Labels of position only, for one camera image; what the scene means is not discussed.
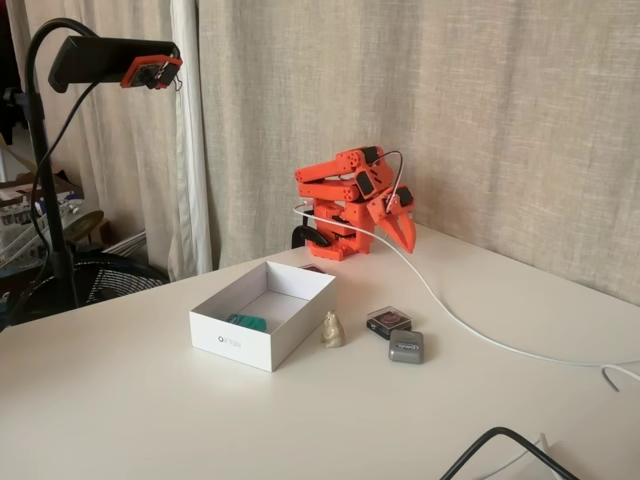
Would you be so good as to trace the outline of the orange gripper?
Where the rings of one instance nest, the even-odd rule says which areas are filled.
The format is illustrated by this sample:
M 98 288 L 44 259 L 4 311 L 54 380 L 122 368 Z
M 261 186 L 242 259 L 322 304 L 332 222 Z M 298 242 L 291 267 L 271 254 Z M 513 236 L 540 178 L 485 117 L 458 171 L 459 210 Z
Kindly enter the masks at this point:
M 367 210 L 375 223 L 407 253 L 415 248 L 416 226 L 411 217 L 414 198 L 407 185 L 389 187 L 367 202 Z

